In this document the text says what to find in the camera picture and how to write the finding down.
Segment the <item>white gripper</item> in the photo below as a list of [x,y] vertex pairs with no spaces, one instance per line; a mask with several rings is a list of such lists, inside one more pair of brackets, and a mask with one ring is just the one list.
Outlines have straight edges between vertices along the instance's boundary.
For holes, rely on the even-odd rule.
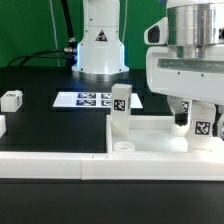
[[168,95],[174,123],[186,126],[191,107],[187,99],[224,105],[224,45],[207,47],[204,59],[180,59],[171,47],[151,47],[146,77],[152,92]]

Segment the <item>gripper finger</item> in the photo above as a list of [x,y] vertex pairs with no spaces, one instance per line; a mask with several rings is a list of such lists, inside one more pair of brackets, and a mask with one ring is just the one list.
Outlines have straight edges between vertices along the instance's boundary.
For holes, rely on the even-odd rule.
[[217,136],[224,138],[224,105],[218,106],[218,112],[220,114],[220,118],[217,122]]

